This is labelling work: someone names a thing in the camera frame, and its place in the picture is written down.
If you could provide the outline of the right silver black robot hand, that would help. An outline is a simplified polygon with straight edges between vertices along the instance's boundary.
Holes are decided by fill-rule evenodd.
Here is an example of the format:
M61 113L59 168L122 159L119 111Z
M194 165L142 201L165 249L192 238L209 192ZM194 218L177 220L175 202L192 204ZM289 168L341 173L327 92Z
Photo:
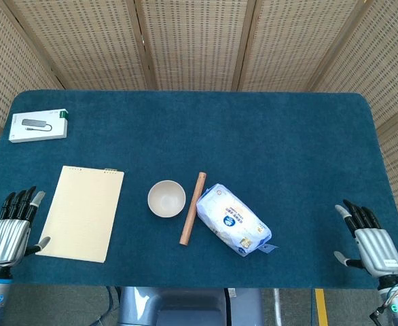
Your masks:
M345 257L334 251L334 257L344 266L364 269L374 278L398 276L398 251L389 233L381 227L374 213L348 200L335 205L359 250L359 259Z

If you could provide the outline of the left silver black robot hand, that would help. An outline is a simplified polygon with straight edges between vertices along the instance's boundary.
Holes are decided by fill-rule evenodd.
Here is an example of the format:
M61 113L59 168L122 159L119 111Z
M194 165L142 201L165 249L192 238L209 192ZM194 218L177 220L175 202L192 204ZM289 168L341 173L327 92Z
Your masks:
M37 244L28 246L29 236L44 191L36 187L19 193L12 192L3 201L0 210L0 269L12 268L28 255L44 249L51 238L43 237Z

